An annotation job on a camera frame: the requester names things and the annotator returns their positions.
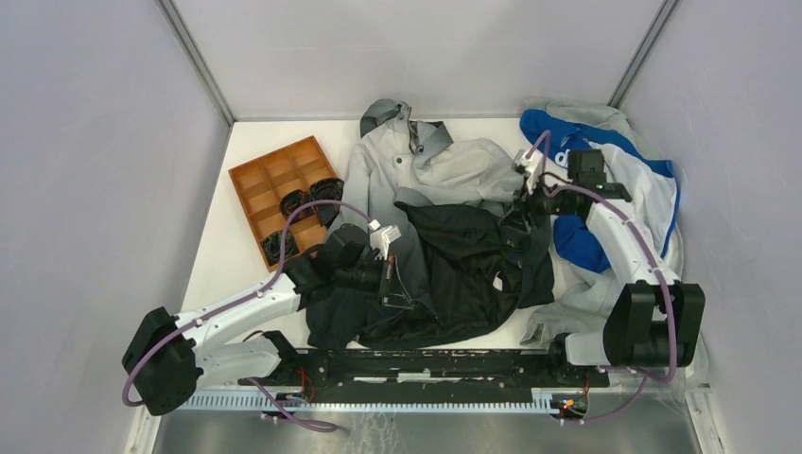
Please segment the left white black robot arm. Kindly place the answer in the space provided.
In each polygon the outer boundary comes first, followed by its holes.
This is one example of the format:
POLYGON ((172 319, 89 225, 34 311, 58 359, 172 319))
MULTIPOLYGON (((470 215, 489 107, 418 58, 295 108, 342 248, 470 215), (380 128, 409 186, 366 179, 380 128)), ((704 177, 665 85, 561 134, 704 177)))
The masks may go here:
POLYGON ((328 299, 349 288, 373 303, 405 307, 411 302, 399 276, 394 244, 396 225, 374 220, 366 230, 344 224, 324 243, 297 254, 264 281, 230 301, 172 315, 157 307, 145 315, 122 357, 128 378, 123 401, 153 416, 165 415, 199 389, 226 382, 267 377, 289 383, 298 370, 294 350, 281 334, 265 333, 237 342, 257 326, 328 299))

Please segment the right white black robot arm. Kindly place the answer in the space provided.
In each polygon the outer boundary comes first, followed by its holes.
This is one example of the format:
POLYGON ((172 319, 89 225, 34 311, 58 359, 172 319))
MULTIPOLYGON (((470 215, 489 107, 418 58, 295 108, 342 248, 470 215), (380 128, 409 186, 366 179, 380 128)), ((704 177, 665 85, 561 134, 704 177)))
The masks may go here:
POLYGON ((584 366, 658 368, 674 371, 695 356, 706 297, 659 258, 647 230, 636 219, 633 196, 622 183, 608 181, 599 149, 581 149, 568 160, 568 180, 546 182, 545 156, 521 151, 515 170, 525 183, 516 206, 525 220, 545 215, 577 215, 599 241, 621 289, 601 329, 560 336, 546 361, 549 379, 569 386, 584 366))

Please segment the grey black zip jacket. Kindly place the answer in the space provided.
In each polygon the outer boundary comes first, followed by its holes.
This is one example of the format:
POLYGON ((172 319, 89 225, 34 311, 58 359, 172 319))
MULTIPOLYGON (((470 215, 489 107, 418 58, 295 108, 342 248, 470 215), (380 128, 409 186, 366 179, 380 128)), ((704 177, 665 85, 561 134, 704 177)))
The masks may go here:
POLYGON ((399 277, 415 308, 373 303, 338 288, 305 313, 308 343, 341 350, 414 349, 466 341, 517 310, 553 301, 551 223, 526 229, 513 212, 522 176, 488 138, 455 140, 441 121, 375 101, 359 122, 335 227, 397 225, 399 277))

